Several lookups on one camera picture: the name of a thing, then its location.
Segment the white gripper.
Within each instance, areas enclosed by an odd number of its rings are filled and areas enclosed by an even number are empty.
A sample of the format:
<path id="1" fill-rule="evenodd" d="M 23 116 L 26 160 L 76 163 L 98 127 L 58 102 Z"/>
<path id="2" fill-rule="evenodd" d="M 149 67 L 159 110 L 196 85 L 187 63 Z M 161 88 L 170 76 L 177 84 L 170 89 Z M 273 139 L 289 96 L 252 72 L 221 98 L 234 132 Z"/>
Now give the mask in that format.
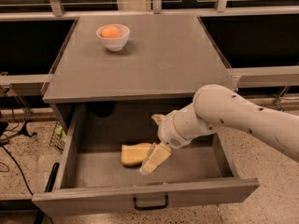
<path id="1" fill-rule="evenodd" d="M 171 148 L 179 149 L 187 146 L 191 141 L 185 139 L 176 128 L 175 115 L 177 110 L 167 115 L 153 114 L 151 118 L 158 125 L 158 137 L 162 143 L 153 143 L 146 159 L 139 169 L 142 175 L 151 174 L 159 165 L 165 162 L 171 155 Z"/>

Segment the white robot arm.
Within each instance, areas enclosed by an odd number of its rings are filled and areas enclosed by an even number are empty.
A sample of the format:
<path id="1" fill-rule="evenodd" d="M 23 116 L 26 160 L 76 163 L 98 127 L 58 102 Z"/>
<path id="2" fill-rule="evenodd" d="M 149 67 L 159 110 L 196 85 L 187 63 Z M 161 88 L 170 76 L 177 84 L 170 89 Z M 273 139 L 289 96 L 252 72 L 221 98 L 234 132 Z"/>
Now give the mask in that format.
<path id="1" fill-rule="evenodd" d="M 211 84 L 200 88 L 192 103 L 166 115 L 154 114 L 159 144 L 150 147 L 139 172 L 152 173 L 171 155 L 199 136 L 225 127 L 248 133 L 294 161 L 299 161 L 299 117 L 256 105 L 234 91 Z"/>

